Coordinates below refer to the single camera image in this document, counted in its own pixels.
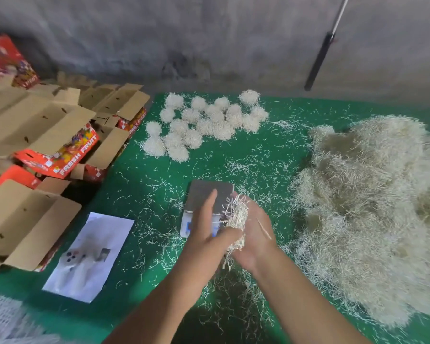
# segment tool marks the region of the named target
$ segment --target finger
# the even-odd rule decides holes
[[[219,231],[218,235],[209,242],[212,254],[223,257],[228,247],[242,237],[240,229],[226,227]]]
[[[194,234],[200,239],[207,239],[212,234],[212,213],[217,194],[217,190],[214,189],[199,210],[198,220],[195,221],[197,228]]]

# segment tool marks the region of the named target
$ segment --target concrete wall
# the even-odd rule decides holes
[[[302,89],[341,0],[0,0],[0,32],[40,72],[152,91],[204,89],[430,104],[430,0],[349,0],[311,93]]]

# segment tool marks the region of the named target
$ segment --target green table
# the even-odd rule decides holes
[[[187,94],[186,101],[193,96]],[[206,96],[210,101],[217,97]],[[270,112],[270,119],[258,134],[238,131],[227,142],[207,138],[198,150],[190,150],[190,160],[181,164],[168,157],[144,156],[139,144],[146,133],[141,127],[94,200],[70,226],[65,243],[46,271],[3,269],[0,294],[23,300],[32,316],[50,332],[66,339],[99,343],[175,262],[184,243],[178,232],[191,179],[228,181],[238,192],[249,194],[269,214],[279,244],[285,244],[295,226],[288,188],[308,154],[310,127],[331,124],[341,130],[373,114],[403,114],[420,118],[430,129],[428,109],[303,98],[262,98],[261,104]],[[145,122],[157,120],[163,105],[161,94]],[[61,251],[69,247],[90,211],[136,220],[102,292],[91,304],[42,292]],[[200,342],[205,339],[209,343],[286,343],[264,300],[258,294],[246,293],[246,287],[254,289],[254,285],[240,280],[246,279],[237,268],[220,273],[185,317],[175,342],[192,342],[197,336]],[[362,320],[349,320],[373,342],[430,343],[429,317],[416,316],[406,329],[390,332]]]

